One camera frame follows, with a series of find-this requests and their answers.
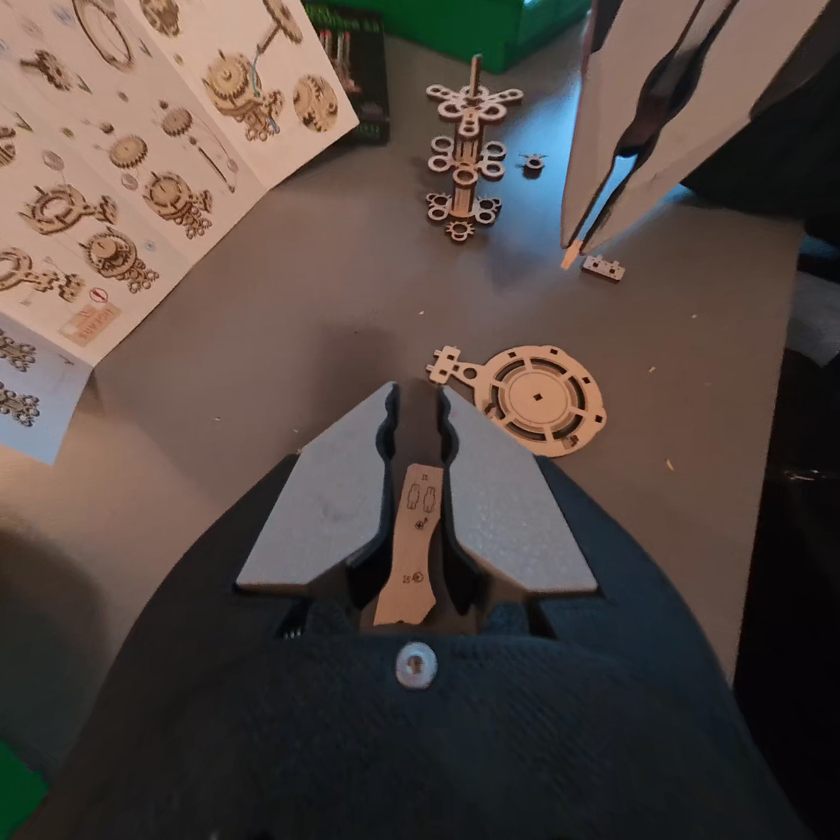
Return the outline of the black kit box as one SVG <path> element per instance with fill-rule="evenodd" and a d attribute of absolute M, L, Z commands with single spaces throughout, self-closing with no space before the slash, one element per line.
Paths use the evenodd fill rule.
<path fill-rule="evenodd" d="M 303 6 L 359 120 L 343 142 L 386 145 L 391 115 L 382 15 L 336 3 L 304 2 Z"/>

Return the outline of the wooden sheet with round cutout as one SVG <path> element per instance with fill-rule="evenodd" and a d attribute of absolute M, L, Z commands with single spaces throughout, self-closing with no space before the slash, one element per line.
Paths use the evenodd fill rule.
<path fill-rule="evenodd" d="M 436 604 L 428 557 L 440 523 L 444 471 L 427 465 L 406 470 L 392 544 L 392 569 L 379 595 L 374 626 L 421 624 Z"/>

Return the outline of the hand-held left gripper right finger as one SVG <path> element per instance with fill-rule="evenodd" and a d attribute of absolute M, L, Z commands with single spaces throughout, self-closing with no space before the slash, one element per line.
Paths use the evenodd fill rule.
<path fill-rule="evenodd" d="M 437 395 L 444 581 L 457 613 L 597 592 L 536 456 L 450 386 Z"/>

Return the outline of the round wooden disc part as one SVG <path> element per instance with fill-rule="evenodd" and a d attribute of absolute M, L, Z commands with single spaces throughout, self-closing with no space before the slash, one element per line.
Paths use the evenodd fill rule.
<path fill-rule="evenodd" d="M 520 345 L 478 364 L 446 345 L 425 370 L 436 385 L 457 381 L 468 387 L 476 408 L 537 456 L 571 455 L 607 422 L 594 377 L 557 346 Z"/>

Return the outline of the green plastic bin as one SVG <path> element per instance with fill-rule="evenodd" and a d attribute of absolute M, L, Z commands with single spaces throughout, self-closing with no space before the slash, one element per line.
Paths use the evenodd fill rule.
<path fill-rule="evenodd" d="M 590 1 L 337 1 L 382 16 L 385 32 L 445 56 L 482 55 L 499 74 L 553 42 L 589 13 Z"/>
<path fill-rule="evenodd" d="M 1 839 L 12 838 L 47 795 L 49 786 L 1 742 Z"/>

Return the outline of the wooden flower tower assembly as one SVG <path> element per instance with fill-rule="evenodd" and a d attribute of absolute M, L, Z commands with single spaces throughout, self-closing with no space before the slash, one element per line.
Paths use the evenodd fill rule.
<path fill-rule="evenodd" d="M 453 89 L 433 84 L 426 96 L 437 104 L 437 115 L 453 126 L 451 136 L 439 135 L 430 143 L 432 153 L 427 168 L 435 174 L 451 174 L 451 193 L 426 194 L 427 217 L 444 226 L 444 232 L 457 245 L 466 243 L 477 226 L 491 226 L 501 211 L 501 200 L 478 196 L 480 182 L 502 180 L 507 147 L 498 140 L 486 140 L 488 127 L 502 124 L 509 108 L 522 104 L 524 93 L 518 88 L 493 92 L 481 82 L 483 56 L 470 61 L 469 81 Z"/>

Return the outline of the person's dark trousers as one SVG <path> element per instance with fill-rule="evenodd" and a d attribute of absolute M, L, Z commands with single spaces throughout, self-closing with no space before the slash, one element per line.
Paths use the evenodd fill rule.
<path fill-rule="evenodd" d="M 805 223 L 734 693 L 816 838 L 839 838 L 838 213 Z"/>

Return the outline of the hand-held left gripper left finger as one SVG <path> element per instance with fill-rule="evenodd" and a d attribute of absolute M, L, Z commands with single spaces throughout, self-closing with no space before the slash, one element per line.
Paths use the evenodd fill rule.
<path fill-rule="evenodd" d="M 386 382 L 299 452 L 236 585 L 361 609 L 391 569 L 400 389 Z"/>

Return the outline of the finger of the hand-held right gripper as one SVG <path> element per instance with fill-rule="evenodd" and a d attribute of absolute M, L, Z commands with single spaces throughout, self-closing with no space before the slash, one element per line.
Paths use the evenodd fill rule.
<path fill-rule="evenodd" d="M 696 8 L 691 1 L 592 3 L 563 189 L 564 249 L 579 238 L 602 194 L 649 75 L 677 47 Z"/>
<path fill-rule="evenodd" d="M 651 210 L 750 125 L 750 110 L 827 1 L 697 2 L 649 75 L 602 194 L 584 222 L 588 256 Z"/>

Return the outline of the printed instruction booklet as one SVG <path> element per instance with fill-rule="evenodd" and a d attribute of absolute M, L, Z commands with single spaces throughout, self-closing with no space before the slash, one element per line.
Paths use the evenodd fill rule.
<path fill-rule="evenodd" d="M 301 2 L 2 2 L 2 445 L 54 463 L 94 367 L 358 122 Z"/>

